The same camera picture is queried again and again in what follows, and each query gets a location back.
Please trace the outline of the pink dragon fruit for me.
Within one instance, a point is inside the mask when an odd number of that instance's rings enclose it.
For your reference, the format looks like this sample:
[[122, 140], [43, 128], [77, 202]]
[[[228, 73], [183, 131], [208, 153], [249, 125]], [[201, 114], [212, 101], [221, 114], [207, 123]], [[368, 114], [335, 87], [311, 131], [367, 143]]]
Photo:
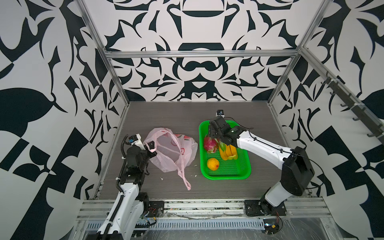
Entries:
[[216, 139], [216, 141], [218, 142], [218, 145], [219, 145], [219, 148], [225, 152], [227, 150], [227, 145], [225, 143], [223, 143], [221, 140], [218, 140]]
[[208, 154], [214, 154], [219, 148], [219, 144], [215, 139], [212, 139], [209, 135], [206, 135], [203, 140], [204, 150]]

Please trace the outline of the yellow banana bunch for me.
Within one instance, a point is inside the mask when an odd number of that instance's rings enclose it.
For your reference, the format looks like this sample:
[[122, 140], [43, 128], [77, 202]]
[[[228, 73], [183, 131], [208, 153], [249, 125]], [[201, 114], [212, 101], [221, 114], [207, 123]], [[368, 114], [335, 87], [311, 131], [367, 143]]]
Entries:
[[226, 150], [223, 151], [222, 148], [219, 148], [219, 153], [222, 158], [222, 160], [227, 161], [227, 160], [237, 160], [239, 155], [237, 152], [237, 148], [235, 148], [232, 145], [226, 145]]

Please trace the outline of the orange yellow fruit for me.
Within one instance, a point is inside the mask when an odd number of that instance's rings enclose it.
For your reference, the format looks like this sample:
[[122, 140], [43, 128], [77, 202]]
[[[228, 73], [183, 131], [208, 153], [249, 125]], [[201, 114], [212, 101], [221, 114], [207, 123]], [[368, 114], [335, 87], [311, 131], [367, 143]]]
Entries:
[[208, 159], [207, 160], [207, 167], [211, 171], [217, 171], [220, 167], [220, 162], [215, 158]]

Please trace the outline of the pink plastic bag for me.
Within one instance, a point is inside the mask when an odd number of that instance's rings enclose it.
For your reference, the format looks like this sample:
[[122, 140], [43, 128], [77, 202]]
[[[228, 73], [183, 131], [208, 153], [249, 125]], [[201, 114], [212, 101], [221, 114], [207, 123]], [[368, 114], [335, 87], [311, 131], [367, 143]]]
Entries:
[[198, 143], [191, 137], [175, 134], [168, 128], [151, 130], [144, 140], [144, 145], [152, 154], [150, 161], [162, 172], [177, 172], [187, 190], [191, 184], [185, 176], [185, 169], [195, 160]]

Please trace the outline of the green plastic basket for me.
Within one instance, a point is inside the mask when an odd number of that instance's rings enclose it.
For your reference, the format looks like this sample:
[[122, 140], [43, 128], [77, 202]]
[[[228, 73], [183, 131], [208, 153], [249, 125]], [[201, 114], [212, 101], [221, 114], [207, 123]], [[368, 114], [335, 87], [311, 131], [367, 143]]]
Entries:
[[[252, 172], [249, 154], [246, 150], [237, 149], [237, 160], [223, 160], [219, 151], [209, 154], [204, 149], [204, 137], [209, 133], [209, 121], [199, 125], [200, 167], [203, 176], [209, 180], [245, 180]], [[208, 168], [207, 161], [215, 158], [219, 161], [219, 168], [212, 171]]]

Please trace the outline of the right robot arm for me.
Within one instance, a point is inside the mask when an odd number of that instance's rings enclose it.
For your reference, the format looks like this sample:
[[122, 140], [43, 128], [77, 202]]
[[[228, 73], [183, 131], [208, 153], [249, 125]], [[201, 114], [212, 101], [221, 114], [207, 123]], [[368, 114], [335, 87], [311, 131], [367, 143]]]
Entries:
[[251, 133], [243, 126], [231, 127], [222, 116], [209, 120], [209, 136], [224, 146], [248, 151], [268, 161], [281, 171], [280, 180], [269, 188], [254, 209], [256, 216], [273, 215], [284, 202], [292, 197], [303, 195], [315, 176], [306, 151], [269, 142]]

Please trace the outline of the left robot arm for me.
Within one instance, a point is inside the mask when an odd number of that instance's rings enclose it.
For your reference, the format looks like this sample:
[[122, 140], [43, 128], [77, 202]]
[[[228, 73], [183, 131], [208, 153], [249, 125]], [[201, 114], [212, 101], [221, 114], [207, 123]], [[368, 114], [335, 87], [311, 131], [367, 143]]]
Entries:
[[150, 158], [155, 156], [147, 147], [131, 144], [125, 149], [122, 142], [123, 165], [116, 180], [118, 195], [106, 220], [88, 240], [129, 240], [136, 228], [137, 221], [149, 212], [149, 197], [142, 193]]

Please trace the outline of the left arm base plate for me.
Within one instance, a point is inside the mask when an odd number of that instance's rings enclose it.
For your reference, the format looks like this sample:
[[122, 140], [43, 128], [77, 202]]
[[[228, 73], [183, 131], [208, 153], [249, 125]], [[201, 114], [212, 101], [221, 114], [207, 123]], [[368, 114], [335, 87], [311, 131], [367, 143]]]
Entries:
[[145, 204], [144, 216], [146, 218], [157, 218], [164, 213], [165, 202], [164, 201], [149, 201]]

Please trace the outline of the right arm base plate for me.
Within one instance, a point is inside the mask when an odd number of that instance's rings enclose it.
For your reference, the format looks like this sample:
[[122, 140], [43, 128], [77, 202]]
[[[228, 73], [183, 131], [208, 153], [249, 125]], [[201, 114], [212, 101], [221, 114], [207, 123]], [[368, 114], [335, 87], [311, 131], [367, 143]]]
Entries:
[[274, 207], [266, 200], [245, 200], [244, 206], [245, 214], [248, 217], [286, 216], [286, 207], [284, 202], [277, 207]]

